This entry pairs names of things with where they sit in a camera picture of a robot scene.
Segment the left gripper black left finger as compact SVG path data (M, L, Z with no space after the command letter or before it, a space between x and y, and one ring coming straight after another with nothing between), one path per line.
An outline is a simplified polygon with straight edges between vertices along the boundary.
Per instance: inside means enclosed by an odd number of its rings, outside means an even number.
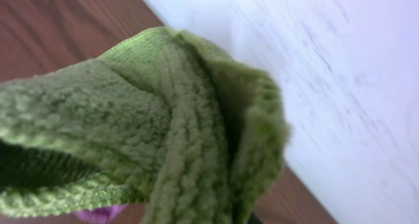
M1 142L1 189L62 186L98 170L71 155Z

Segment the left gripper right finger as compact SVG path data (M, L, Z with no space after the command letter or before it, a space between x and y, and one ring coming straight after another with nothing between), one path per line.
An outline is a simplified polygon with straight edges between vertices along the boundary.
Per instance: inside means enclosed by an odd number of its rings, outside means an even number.
M263 224L263 222L254 213L251 213L247 224Z

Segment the light green cloth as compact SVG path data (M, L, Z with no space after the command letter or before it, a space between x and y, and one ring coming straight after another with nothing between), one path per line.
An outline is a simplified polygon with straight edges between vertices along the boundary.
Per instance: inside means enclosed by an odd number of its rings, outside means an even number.
M245 223L281 172L288 138L268 73L188 31L147 29L97 58L1 84L1 142L98 170L1 189L1 213L144 202L144 223Z

